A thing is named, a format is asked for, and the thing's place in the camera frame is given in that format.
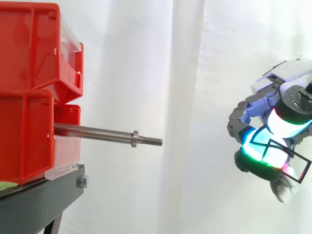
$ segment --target white curtain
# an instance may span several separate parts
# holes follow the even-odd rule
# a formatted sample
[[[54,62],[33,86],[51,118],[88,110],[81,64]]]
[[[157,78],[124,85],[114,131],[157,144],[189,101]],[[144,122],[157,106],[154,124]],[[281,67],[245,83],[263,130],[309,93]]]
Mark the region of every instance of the white curtain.
[[[312,52],[309,0],[56,2],[84,43],[81,124],[164,138],[83,140],[90,184],[60,234],[311,233],[310,189],[279,203],[226,129],[262,73]]]

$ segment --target glowing light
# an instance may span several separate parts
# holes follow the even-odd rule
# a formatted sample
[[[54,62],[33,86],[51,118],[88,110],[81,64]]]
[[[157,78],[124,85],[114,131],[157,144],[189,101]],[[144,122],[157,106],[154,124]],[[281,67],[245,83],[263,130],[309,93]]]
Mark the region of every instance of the glowing light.
[[[244,151],[257,161],[263,161],[273,167],[282,168],[287,160],[288,157],[287,153],[283,152],[280,149],[268,148],[268,151],[266,152],[262,160],[262,156],[266,147],[250,143],[256,131],[257,129],[249,133],[249,135],[247,136],[247,139],[243,144]],[[258,143],[268,144],[270,139],[275,140],[284,146],[287,146],[282,138],[273,135],[267,129],[263,129],[260,133],[258,133],[254,141]]]
[[[312,120],[300,125],[289,123],[278,116],[275,109],[272,110],[268,118],[268,126],[271,132],[281,138],[290,138],[297,135],[310,123],[312,123]]]

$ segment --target metal rod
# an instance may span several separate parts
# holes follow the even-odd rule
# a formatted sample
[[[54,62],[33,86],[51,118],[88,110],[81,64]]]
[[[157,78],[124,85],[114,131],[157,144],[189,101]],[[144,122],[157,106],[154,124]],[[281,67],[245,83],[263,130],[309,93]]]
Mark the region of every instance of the metal rod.
[[[138,131],[127,133],[72,124],[55,123],[54,133],[55,135],[60,136],[80,137],[129,144],[134,148],[137,147],[137,144],[162,146],[162,139],[139,136]]]

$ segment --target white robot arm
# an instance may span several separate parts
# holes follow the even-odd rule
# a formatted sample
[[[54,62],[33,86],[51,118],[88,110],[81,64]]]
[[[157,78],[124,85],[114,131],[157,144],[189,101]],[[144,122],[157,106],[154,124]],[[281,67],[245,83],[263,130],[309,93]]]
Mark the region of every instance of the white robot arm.
[[[298,57],[273,67],[252,85],[254,95],[240,102],[230,115],[230,136],[242,144],[235,153],[237,167],[270,181],[281,202],[288,202],[302,183],[311,161],[294,148],[312,136],[312,59]],[[250,125],[260,117],[263,126]],[[292,159],[306,165],[295,173]]]

